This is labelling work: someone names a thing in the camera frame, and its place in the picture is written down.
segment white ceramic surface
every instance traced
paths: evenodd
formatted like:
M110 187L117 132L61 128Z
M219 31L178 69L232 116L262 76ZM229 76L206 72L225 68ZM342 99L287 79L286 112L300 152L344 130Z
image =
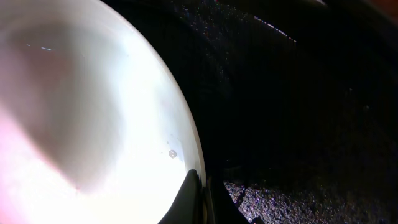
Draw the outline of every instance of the white ceramic surface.
M0 223L156 223L205 166L145 38L97 0L0 1Z

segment wet black surface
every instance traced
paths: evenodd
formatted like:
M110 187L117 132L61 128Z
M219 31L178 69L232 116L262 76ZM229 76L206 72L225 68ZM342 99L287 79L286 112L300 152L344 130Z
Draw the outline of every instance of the wet black surface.
M233 2L146 3L151 7L108 2L173 73L195 119L207 174L229 173L225 180L241 183L226 186L235 200L240 195L237 206L249 221L396 222L398 154L384 125L394 110L381 106L394 99L397 73L388 60L362 47L339 19L322 17L330 30L312 22L322 35L332 30L338 37L316 39L316 30L291 30L272 10L269 24ZM318 41L310 45L305 35ZM380 97L387 93L392 97Z

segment water droplet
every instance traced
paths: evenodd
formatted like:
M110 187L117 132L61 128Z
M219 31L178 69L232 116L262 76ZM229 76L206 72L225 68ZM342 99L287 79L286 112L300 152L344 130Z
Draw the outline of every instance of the water droplet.
M174 159L174 158L176 158L177 153L176 153L174 150L170 150L170 151L169 151L169 156L170 156L172 159Z

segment white bowl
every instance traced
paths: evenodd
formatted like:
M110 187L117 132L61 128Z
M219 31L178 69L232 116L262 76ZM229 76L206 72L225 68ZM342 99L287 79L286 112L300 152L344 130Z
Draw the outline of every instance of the white bowl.
M97 0L0 1L0 223L155 223L190 169L205 184L187 102L132 25Z

